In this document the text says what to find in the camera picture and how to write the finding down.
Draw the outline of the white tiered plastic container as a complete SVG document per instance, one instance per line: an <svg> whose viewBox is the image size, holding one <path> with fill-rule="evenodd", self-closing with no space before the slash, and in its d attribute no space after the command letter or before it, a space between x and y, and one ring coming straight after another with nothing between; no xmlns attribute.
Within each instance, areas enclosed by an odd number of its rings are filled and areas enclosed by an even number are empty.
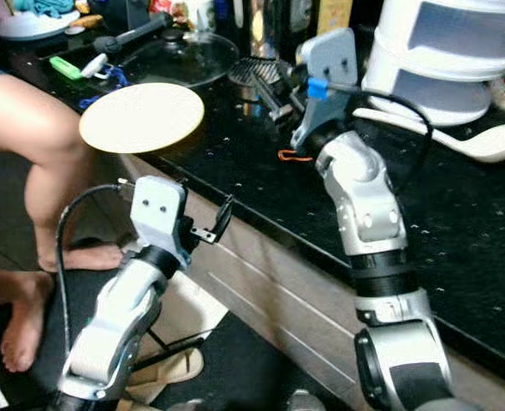
<svg viewBox="0 0 505 411"><path fill-rule="evenodd" d="M503 74L505 0L385 0L361 86L457 126L488 112Z"/></svg>

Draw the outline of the grey robot foot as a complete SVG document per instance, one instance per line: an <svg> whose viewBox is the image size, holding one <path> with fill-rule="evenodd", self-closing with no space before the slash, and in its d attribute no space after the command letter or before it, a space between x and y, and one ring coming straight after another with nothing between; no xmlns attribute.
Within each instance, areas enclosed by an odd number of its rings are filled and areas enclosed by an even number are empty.
<svg viewBox="0 0 505 411"><path fill-rule="evenodd" d="M284 411L327 411L324 403L310 391L296 389L285 403Z"/></svg>

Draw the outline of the dark bottle yellow label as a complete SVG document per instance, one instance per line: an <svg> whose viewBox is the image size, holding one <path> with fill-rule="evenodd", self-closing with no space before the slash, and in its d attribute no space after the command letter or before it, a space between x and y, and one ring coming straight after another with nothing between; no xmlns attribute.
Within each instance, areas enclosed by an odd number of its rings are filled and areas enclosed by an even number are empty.
<svg viewBox="0 0 505 411"><path fill-rule="evenodd" d="M350 27L350 17L354 0L318 0L318 24L316 35L322 35L338 28Z"/></svg>

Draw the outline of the green plastic clip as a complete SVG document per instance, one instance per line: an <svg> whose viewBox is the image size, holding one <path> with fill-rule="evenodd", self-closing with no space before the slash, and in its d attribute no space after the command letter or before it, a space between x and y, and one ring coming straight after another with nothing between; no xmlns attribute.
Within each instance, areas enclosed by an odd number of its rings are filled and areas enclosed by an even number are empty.
<svg viewBox="0 0 505 411"><path fill-rule="evenodd" d="M68 60L61 57L50 57L48 63L58 74L68 80L80 80L83 78L80 68L77 68L68 62Z"/></svg>

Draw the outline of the beige sandal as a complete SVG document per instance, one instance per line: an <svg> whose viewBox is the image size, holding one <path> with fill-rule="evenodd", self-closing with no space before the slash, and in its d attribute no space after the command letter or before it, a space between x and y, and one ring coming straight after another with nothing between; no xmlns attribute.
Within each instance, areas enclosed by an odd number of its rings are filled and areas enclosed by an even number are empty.
<svg viewBox="0 0 505 411"><path fill-rule="evenodd" d="M160 360L146 368L131 373L128 388L145 388L146 386L164 387L197 377L205 367L205 360L198 348L187 348Z"/></svg>

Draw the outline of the glass pot lid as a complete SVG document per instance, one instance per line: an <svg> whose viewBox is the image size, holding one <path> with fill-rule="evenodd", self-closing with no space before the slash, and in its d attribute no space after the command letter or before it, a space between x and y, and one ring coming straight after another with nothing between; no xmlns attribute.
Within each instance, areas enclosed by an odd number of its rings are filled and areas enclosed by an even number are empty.
<svg viewBox="0 0 505 411"><path fill-rule="evenodd" d="M236 44L223 36L168 28L157 39L147 40L129 51L116 66L135 85L170 83L201 87L227 74L238 57Z"/></svg>

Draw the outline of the cream round plate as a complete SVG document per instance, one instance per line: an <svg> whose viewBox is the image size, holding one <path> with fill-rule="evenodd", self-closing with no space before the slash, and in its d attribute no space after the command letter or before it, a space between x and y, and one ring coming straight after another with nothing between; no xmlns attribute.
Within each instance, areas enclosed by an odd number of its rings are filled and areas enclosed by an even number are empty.
<svg viewBox="0 0 505 411"><path fill-rule="evenodd" d="M155 152L185 140L205 117L205 102L189 87L146 83L97 98L80 115L80 137L100 152Z"/></svg>

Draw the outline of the red yellow labelled jar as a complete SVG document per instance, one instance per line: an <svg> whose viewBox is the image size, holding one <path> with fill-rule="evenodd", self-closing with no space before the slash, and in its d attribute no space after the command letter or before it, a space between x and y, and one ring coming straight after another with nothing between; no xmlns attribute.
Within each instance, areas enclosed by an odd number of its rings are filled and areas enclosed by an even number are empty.
<svg viewBox="0 0 505 411"><path fill-rule="evenodd" d="M151 0L150 12L167 13L175 24L185 25L194 33L217 30L213 0Z"/></svg>

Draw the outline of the bare person leg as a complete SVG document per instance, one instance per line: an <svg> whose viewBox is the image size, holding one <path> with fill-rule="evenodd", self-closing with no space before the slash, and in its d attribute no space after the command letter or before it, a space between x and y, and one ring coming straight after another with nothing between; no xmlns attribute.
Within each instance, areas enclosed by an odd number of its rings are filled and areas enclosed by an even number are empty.
<svg viewBox="0 0 505 411"><path fill-rule="evenodd" d="M0 70L0 152L28 160L23 207L34 227L39 266L56 270L56 228L70 200L88 187L93 152L80 117L57 98Z"/></svg>
<svg viewBox="0 0 505 411"><path fill-rule="evenodd" d="M45 271L0 269L0 306L11 305L9 325L1 340L6 371L29 371L36 360L52 287L52 278Z"/></svg>

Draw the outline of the orange rubber band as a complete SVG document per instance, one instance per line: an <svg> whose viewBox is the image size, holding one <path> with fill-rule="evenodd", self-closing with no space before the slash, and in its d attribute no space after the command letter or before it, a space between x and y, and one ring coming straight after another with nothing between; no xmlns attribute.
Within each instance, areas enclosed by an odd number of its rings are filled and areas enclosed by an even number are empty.
<svg viewBox="0 0 505 411"><path fill-rule="evenodd" d="M303 156L293 149L283 149L277 152L277 159L283 162L310 162L311 157Z"/></svg>

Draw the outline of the teal cloth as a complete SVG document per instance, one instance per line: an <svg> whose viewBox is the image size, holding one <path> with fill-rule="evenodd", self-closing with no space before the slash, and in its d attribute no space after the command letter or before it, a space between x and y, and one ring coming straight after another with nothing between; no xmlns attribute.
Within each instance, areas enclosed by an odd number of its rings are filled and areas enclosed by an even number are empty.
<svg viewBox="0 0 505 411"><path fill-rule="evenodd" d="M31 11L49 17L67 15L71 11L78 11L84 15L91 12L88 0L15 0L15 4L20 11Z"/></svg>

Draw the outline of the brown bread piece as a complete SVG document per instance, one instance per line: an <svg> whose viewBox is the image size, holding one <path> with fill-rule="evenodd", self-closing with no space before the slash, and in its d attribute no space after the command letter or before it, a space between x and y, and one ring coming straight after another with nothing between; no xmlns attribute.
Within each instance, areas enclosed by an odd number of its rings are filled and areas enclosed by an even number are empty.
<svg viewBox="0 0 505 411"><path fill-rule="evenodd" d="M102 15L85 15L78 17L77 20L69 24L69 27L80 27L88 30L88 28L96 27L101 22L103 22Z"/></svg>

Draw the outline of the black floor mat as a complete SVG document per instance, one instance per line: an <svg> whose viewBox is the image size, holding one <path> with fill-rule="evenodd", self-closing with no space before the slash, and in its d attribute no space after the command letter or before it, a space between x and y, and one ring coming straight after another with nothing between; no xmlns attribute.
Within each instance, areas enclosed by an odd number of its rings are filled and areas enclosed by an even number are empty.
<svg viewBox="0 0 505 411"><path fill-rule="evenodd" d="M33 366L7 372L0 352L0 407L7 403L10 408L38 408L56 390L63 368L63 317L60 296L53 291L50 297L44 339ZM10 306L0 306L0 345L9 315ZM198 346L202 371L187 381L167 384L151 401L154 408L200 399L210 411L283 411L293 392L305 389L328 411L351 411L186 275L170 279L154 331L168 346L203 339Z"/></svg>

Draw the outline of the white plastic clip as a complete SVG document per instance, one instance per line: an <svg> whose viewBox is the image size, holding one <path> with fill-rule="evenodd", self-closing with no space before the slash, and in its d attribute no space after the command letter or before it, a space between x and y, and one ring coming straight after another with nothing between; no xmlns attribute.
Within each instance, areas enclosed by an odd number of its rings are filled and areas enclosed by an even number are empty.
<svg viewBox="0 0 505 411"><path fill-rule="evenodd" d="M104 69L107 62L108 55L105 54L105 52L100 52L100 54L96 55L89 63L86 63L83 68L80 68L81 78L95 77L95 75L99 74L99 72Z"/></svg>

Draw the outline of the shiny steel canister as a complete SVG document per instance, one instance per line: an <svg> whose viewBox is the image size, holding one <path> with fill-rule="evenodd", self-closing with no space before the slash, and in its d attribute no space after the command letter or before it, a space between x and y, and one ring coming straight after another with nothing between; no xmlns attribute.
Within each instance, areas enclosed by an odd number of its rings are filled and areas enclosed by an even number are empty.
<svg viewBox="0 0 505 411"><path fill-rule="evenodd" d="M249 54L296 62L297 47L310 38L314 0L244 0L242 17Z"/></svg>

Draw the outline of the white plastic ladle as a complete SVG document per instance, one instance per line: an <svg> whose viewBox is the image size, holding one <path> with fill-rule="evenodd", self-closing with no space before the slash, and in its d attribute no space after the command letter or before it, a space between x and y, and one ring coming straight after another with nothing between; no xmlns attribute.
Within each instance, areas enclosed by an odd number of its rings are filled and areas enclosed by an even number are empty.
<svg viewBox="0 0 505 411"><path fill-rule="evenodd" d="M382 112L381 110L358 107L352 110L352 115L362 120L384 122L396 127L401 127L409 132L424 134L427 127L420 121L409 120L401 115ZM433 130L433 140L440 142L453 152L464 154L472 160L484 162L484 164L494 164L505 160L505 124L491 127L482 133L475 134L468 140L456 140L441 130Z"/></svg>

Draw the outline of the round metal strainer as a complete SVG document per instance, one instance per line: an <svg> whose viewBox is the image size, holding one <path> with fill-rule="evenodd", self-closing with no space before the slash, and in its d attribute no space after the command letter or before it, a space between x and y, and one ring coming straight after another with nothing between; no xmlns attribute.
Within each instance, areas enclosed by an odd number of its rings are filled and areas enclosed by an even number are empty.
<svg viewBox="0 0 505 411"><path fill-rule="evenodd" d="M228 79L238 86L251 86L253 79L264 79L270 86L282 86L277 77L275 58L242 57L229 68Z"/></svg>

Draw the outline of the white bowl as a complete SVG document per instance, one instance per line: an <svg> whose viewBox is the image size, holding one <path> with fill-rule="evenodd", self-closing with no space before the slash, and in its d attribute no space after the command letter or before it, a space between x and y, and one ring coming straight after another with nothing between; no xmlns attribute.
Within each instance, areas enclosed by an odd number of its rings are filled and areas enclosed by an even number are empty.
<svg viewBox="0 0 505 411"><path fill-rule="evenodd" d="M78 11L49 17L31 11L16 12L0 22L0 38L10 42L33 42L33 40L52 38L63 33L72 22L80 19Z"/></svg>

